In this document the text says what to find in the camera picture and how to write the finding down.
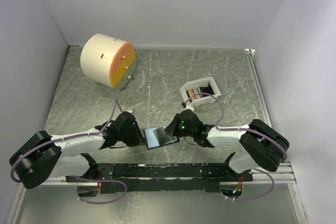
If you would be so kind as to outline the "dark striped credit card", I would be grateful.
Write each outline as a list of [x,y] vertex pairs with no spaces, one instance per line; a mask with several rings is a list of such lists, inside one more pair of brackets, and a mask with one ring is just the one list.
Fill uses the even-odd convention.
[[156,138],[160,146],[176,143],[178,139],[175,136],[164,132],[165,127],[161,126],[155,130]]

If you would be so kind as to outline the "black card holder wallet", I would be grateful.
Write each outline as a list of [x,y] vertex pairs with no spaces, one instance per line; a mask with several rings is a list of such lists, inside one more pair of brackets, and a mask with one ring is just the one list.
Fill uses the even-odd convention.
[[178,143],[180,140],[167,132],[167,125],[151,127],[144,129],[144,138],[148,150],[164,147],[170,144]]

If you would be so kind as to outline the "white card tray box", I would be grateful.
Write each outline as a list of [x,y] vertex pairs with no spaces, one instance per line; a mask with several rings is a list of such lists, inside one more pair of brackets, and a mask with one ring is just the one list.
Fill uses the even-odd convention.
[[[201,88],[201,90],[203,91],[202,94],[205,94],[206,96],[191,101],[191,98],[187,97],[186,91],[195,88]],[[188,103],[190,103],[193,107],[197,107],[207,103],[213,103],[215,100],[211,97],[211,95],[215,98],[218,98],[222,95],[213,77],[188,81],[180,88],[180,93],[183,97],[183,100],[188,100]]]

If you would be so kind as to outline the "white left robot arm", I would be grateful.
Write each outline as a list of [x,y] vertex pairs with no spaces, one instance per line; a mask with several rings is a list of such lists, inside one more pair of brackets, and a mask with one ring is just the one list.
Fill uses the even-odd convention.
[[56,177],[93,181],[100,177],[99,165],[90,154],[118,142],[126,147],[145,143],[135,116],[128,111],[80,133],[50,135],[39,131],[9,159],[11,178],[27,189]]

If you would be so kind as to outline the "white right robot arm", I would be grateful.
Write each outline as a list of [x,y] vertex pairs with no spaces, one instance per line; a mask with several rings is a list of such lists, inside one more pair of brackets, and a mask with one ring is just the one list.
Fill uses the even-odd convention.
[[243,150],[230,154],[223,176],[235,180],[246,170],[261,167],[275,172],[287,158],[288,140],[259,119],[238,127],[204,124],[190,109],[175,115],[164,131],[177,138],[191,137],[199,146],[215,148],[240,144]]

